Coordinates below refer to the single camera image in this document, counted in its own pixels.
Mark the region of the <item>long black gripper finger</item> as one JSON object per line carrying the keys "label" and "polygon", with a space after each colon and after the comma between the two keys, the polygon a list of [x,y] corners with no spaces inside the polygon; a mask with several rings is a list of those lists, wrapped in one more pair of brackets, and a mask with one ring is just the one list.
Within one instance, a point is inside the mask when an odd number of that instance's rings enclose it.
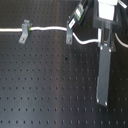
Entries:
{"label": "long black gripper finger", "polygon": [[99,53],[99,70],[97,77],[96,100],[97,103],[107,106],[108,103],[108,87],[110,75],[111,48],[103,42],[103,30],[98,30],[98,46]]}

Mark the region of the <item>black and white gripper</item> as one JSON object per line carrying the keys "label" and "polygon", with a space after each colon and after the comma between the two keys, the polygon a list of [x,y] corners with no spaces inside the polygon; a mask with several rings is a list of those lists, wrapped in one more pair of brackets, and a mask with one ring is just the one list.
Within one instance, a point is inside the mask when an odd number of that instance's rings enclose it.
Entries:
{"label": "black and white gripper", "polygon": [[[118,0],[94,0],[93,26],[95,28],[107,28],[120,30],[121,13]],[[116,52],[114,33],[110,31],[110,46],[112,52]]]}

